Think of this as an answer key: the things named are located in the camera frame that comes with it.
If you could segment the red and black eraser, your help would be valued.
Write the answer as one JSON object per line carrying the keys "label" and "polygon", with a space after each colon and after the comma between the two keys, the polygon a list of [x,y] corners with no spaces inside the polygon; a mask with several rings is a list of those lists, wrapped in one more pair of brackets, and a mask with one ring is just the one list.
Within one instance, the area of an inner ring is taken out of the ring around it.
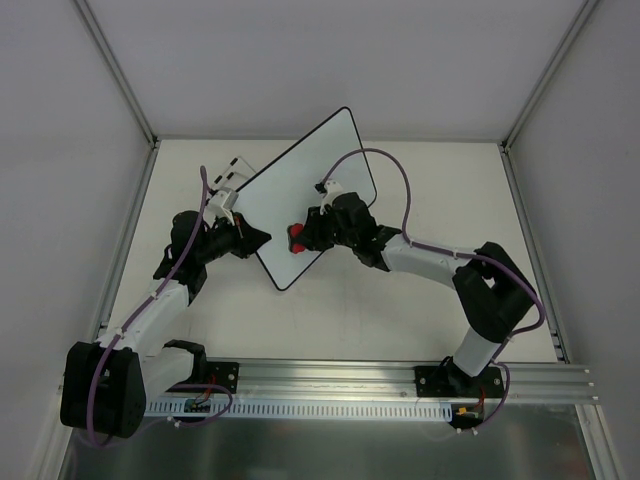
{"label": "red and black eraser", "polygon": [[288,250],[293,254],[299,254],[306,250],[306,247],[299,240],[303,230],[304,225],[301,223],[295,223],[287,227]]}

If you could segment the white whiteboard with black rim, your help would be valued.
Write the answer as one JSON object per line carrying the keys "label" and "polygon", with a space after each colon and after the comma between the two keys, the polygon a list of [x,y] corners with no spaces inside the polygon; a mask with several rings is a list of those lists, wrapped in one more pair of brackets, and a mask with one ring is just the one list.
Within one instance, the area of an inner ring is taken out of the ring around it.
{"label": "white whiteboard with black rim", "polygon": [[290,252],[287,237],[287,228],[304,222],[308,209],[321,203],[316,184],[329,177],[367,205],[375,202],[377,189],[364,153],[336,164],[362,148],[353,113],[343,106],[239,187],[234,210],[271,235],[257,258],[277,290],[291,287],[320,256]]}

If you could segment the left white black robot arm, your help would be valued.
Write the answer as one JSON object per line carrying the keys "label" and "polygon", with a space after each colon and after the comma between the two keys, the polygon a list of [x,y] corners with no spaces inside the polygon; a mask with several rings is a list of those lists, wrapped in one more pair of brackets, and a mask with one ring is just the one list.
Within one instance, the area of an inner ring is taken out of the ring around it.
{"label": "left white black robot arm", "polygon": [[90,437],[126,439],[138,430],[149,401],[168,390],[205,387],[212,378],[205,347],[161,337],[200,293],[209,263],[227,254],[246,259],[271,238],[239,213],[212,225],[198,211],[177,214],[146,296],[122,325],[69,350],[61,423]]}

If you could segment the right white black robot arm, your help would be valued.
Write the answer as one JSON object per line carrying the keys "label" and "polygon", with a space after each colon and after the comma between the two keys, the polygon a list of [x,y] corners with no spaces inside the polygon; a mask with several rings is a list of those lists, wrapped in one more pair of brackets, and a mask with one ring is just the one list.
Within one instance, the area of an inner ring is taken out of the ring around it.
{"label": "right white black robot arm", "polygon": [[311,207],[304,223],[287,229],[294,254],[346,247],[369,268],[408,273],[451,288],[468,330],[455,353],[418,382],[435,396],[472,396],[482,373],[532,308],[532,288],[506,251],[493,242],[472,252],[411,242],[399,228],[378,223],[355,193]]}

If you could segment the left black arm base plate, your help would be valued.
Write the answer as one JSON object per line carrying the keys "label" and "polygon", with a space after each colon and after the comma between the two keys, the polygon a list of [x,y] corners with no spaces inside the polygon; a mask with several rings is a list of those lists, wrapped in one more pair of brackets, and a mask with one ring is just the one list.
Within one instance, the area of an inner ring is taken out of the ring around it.
{"label": "left black arm base plate", "polygon": [[230,361],[207,361],[204,380],[206,384],[221,386],[231,394],[237,391],[240,364]]}

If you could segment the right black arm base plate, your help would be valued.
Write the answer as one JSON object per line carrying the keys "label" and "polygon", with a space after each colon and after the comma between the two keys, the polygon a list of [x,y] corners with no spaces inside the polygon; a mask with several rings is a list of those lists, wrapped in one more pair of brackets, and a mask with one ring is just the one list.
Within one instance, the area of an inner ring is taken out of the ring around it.
{"label": "right black arm base plate", "polygon": [[501,398],[504,394],[502,372],[486,367],[478,376],[470,377],[451,364],[419,365],[414,369],[416,395],[420,398]]}

